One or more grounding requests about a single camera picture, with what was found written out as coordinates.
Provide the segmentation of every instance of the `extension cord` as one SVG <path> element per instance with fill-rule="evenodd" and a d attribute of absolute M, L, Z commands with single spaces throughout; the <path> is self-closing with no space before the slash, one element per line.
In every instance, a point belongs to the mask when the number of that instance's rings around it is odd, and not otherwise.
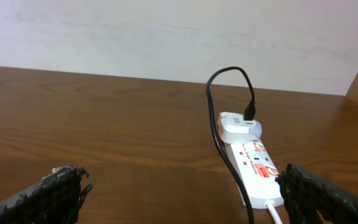
<path fill-rule="evenodd" d="M 266 209 L 271 205 L 282 205 L 284 199 L 275 181 L 278 171 L 260 140 L 260 123 L 244 121 L 242 114 L 223 112 L 219 114 L 218 126 L 227 156 L 241 177 L 252 208 Z"/>

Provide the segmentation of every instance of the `black cable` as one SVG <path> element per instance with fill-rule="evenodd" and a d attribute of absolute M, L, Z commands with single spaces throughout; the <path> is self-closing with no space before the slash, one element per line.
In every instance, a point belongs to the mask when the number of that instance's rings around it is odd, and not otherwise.
<path fill-rule="evenodd" d="M 212 96 L 211 96 L 211 90 L 210 90 L 210 86 L 212 81 L 222 72 L 226 72 L 229 70 L 238 70 L 240 71 L 243 76 L 246 78 L 248 86 L 249 86 L 249 90 L 251 91 L 251 102 L 250 104 L 247 106 L 247 108 L 250 107 L 250 105 L 255 105 L 255 96 L 254 96 L 254 89 L 252 88 L 251 82 L 249 81 L 249 78 L 246 74 L 245 71 L 243 71 L 243 69 L 239 68 L 239 67 L 228 67 L 228 68 L 224 68 L 224 69 L 220 69 L 219 71 L 215 72 L 215 74 L 213 74 L 211 76 L 211 78 L 209 78 L 208 82 L 206 83 L 206 97 L 208 99 L 208 109 L 209 109 L 209 123 L 211 125 L 211 130 L 212 130 L 212 137 L 214 139 L 214 143 L 216 146 L 216 149 L 218 150 L 219 155 L 222 157 L 222 160 L 224 161 L 225 165 L 227 166 L 227 168 L 229 168 L 230 173 L 233 175 L 234 180 L 237 182 L 237 185 L 240 188 L 241 194 L 242 194 L 242 198 L 244 199 L 245 203 L 246 203 L 246 207 L 247 207 L 247 213 L 248 213 L 248 223 L 249 224 L 254 224 L 254 213 L 252 211 L 252 207 L 251 207 L 251 202 L 249 201 L 249 197 L 248 197 L 248 193 L 246 188 L 244 187 L 244 184 L 241 181 L 241 178 L 239 176 L 239 174 L 237 173 L 237 171 L 235 170 L 235 168 L 233 167 L 233 165 L 231 164 L 229 158 L 227 158 L 227 155 L 224 153 L 223 151 L 223 147 L 221 145 L 221 143 L 219 142 L 218 139 L 218 131 L 216 130 L 216 125 L 215 125 L 215 114 L 214 114 L 214 104 L 212 102 Z"/>

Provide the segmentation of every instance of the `white wall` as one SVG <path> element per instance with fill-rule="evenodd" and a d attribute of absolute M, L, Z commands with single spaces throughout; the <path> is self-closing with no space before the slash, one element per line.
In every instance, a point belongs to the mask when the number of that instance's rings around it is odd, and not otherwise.
<path fill-rule="evenodd" d="M 356 0 L 0 0 L 0 66 L 345 95 Z M 245 85 L 227 75 L 217 83 Z"/>

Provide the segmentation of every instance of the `wooden table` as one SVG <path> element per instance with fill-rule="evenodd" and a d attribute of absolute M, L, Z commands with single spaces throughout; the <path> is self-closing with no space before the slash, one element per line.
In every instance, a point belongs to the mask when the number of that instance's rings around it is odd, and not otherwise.
<path fill-rule="evenodd" d="M 0 67 L 0 201 L 74 164 L 94 184 L 82 224 L 247 223 L 211 137 L 204 88 Z M 255 94 L 262 140 L 279 170 L 301 164 L 358 195 L 357 105 L 342 96 Z M 249 92 L 216 85 L 213 97 L 217 113 L 241 113 Z M 285 209 L 278 212 L 288 223 Z M 254 213 L 256 223 L 272 223 L 266 210 Z"/>

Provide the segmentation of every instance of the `white cable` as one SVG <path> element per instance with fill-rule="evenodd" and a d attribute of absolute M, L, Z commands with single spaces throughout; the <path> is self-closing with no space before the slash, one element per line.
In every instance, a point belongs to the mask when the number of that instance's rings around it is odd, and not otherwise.
<path fill-rule="evenodd" d="M 270 214 L 272 214 L 272 218 L 274 220 L 274 223 L 283 224 L 283 222 L 281 222 L 280 216 L 278 215 L 278 213 L 277 213 L 276 209 L 274 208 L 273 204 L 272 203 L 267 203 L 266 207 L 270 211 Z"/>

